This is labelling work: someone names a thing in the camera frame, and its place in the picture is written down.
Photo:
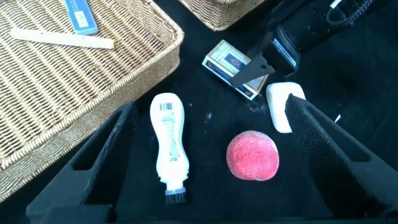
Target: red sponge ball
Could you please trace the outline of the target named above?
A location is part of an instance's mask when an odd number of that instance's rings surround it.
[[[228,145],[226,161],[235,177],[263,181],[275,176],[279,167],[279,154],[268,135],[245,131]]]

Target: black cloth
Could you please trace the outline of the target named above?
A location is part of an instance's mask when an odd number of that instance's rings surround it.
[[[132,147],[127,177],[116,207],[118,221],[263,221],[330,218],[291,134],[278,133],[265,92],[253,101],[229,87],[201,62],[222,39],[247,52],[267,29],[265,3],[223,32],[207,29],[177,0],[156,3],[184,30],[181,64],[168,78],[137,100],[139,141]],[[398,170],[395,150],[398,116],[398,1],[373,12],[302,57],[289,77],[267,84],[299,83],[307,99],[366,147]],[[149,118],[155,95],[177,94],[185,108],[183,146],[190,160],[184,182],[189,202],[165,206],[165,184],[155,170],[158,143]],[[280,154],[276,176],[265,182],[235,178],[226,165],[226,148],[235,135],[255,130],[269,135]],[[26,223],[24,209],[73,152],[0,204],[1,223]]]

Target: white chalk stick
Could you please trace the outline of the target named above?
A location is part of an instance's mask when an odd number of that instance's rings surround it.
[[[43,30],[27,30],[12,28],[10,35],[19,40],[28,40],[47,44],[62,44],[77,47],[91,47],[100,49],[114,49],[114,40],[92,37],[88,35],[63,34]]]

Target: white plastic bottle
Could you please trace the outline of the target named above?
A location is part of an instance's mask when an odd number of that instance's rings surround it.
[[[150,105],[150,120],[159,141],[156,170],[167,185],[166,203],[185,202],[183,181],[188,178],[189,161],[182,146],[184,109],[173,93],[155,96]]]

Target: bottle label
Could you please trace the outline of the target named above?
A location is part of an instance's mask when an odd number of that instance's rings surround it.
[[[174,110],[172,103],[162,103],[159,105],[159,109],[162,112],[162,124],[164,127],[164,131],[167,133],[167,137],[169,139],[169,156],[170,162],[177,161],[180,157],[177,149],[177,143],[175,142],[174,135]]]

